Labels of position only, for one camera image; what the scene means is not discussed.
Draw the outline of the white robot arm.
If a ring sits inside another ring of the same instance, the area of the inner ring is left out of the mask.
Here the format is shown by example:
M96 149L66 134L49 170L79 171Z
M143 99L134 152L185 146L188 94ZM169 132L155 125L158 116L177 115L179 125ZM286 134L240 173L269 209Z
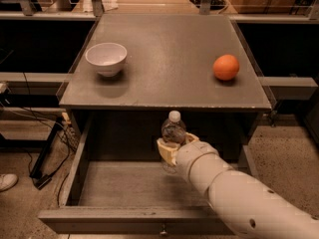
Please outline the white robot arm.
M258 179L234 169L209 143L189 133L186 144L157 140L159 154L243 239L319 239L319 220Z

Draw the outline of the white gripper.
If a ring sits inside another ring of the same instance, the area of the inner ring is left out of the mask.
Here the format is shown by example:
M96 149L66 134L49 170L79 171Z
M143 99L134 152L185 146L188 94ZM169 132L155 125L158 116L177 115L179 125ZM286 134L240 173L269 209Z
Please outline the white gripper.
M190 169L197 159L206 154L218 154L218 151L209 143L199 141L199 138L187 132L186 145L180 147L179 143L165 142L162 138L157 140L159 154L170 166L175 166L177 173L188 180Z

